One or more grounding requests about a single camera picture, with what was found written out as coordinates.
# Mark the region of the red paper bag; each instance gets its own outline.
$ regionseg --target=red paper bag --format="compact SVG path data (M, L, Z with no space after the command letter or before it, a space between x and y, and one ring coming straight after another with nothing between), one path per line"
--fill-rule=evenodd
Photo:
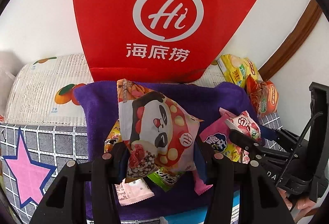
M256 0L73 0L95 81L201 77Z

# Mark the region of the snack package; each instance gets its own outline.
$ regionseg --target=snack package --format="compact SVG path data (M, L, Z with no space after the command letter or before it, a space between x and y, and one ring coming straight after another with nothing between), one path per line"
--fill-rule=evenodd
M131 205L154 196L143 179L130 183L123 181L116 185L116 193L121 206Z
M253 79L261 79L258 70L249 58L240 58L232 54L222 55L218 60L225 80L244 88L250 75Z
M117 81L122 140L130 151L126 183L164 167L194 170L193 145L199 119L162 93L126 79Z
M169 191L184 172L171 173L166 168L160 168L147 177L164 191Z
M223 116L226 116L226 120L225 120L225 123L228 124L228 119L233 119L233 118L236 118L237 116L233 113L231 113L230 111L227 111L225 110L224 108L219 108L219 113L220 115L223 117ZM243 149L241 149L241 152L240 152L240 162L241 163L244 163L244 164L248 164L249 161L250 161L250 158L249 158L249 153Z
M276 112L279 94L271 81L264 82L248 76L246 90L258 118Z
M210 144L215 152L222 153L237 162L241 156L241 148L230 141L230 128L225 123L227 119L230 119L230 116L223 114L220 119L200 133L200 138L203 142Z
M230 129L238 130L254 140L261 141L259 126L247 111L243 111L239 116L227 118L225 123Z
M193 170L193 179L194 179L194 191L197 195L203 194L205 191L209 190L213 185L205 185L203 180L200 179L198 171Z
M119 120L116 121L104 143L104 153L112 151L117 142L122 142Z

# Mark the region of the bolt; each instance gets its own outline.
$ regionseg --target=bolt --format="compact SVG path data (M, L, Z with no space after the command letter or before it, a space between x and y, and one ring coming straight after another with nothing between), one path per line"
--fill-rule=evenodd
M251 160L250 165L256 168L258 167L259 163L256 160Z
M66 165L70 168L73 167L75 165L75 161L74 160L70 160L66 163Z
M102 155L102 158L103 158L104 160L110 159L111 157L112 157L112 155L111 155L110 153L104 153L104 154Z
M221 154L221 153L215 153L213 155L213 157L216 158L216 159L223 159L224 158L223 154Z

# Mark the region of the green snack package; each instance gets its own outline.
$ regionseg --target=green snack package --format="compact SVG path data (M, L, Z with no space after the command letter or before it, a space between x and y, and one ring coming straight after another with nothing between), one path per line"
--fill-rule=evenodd
M160 168L159 170L148 175L148 178L153 181L156 185L161 187L164 191L169 191L174 184L178 181L184 172L178 172L173 174L169 172L166 168Z

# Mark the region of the orange fruit illustration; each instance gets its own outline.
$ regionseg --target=orange fruit illustration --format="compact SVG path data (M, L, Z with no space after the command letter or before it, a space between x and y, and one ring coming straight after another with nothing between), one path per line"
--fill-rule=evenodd
M36 61L36 62L34 63L34 65L35 65L36 63L43 64L44 62L47 62L48 60L51 60L51 59L57 59L57 57L54 56L54 57L49 57L49 58L40 59L40 60Z
M80 83L80 84L75 85L75 86L72 88L71 98L72 98L72 102L73 102L75 105L80 105L80 103L79 103L78 100L74 97L74 92L73 92L73 90L74 90L75 88L79 88L79 87L84 86L84 85L85 85L84 83Z
M68 103L71 100L72 90L68 91L65 94L60 95L59 93L62 89L63 88L61 88L55 95L55 103L57 103L57 104L65 104L65 103Z
M72 90L75 87L75 84L69 84L65 87L61 88L55 95L55 103L57 104L65 104L71 100Z
M45 61L48 61L48 58L40 59L40 60L39 60L39 64L43 64Z

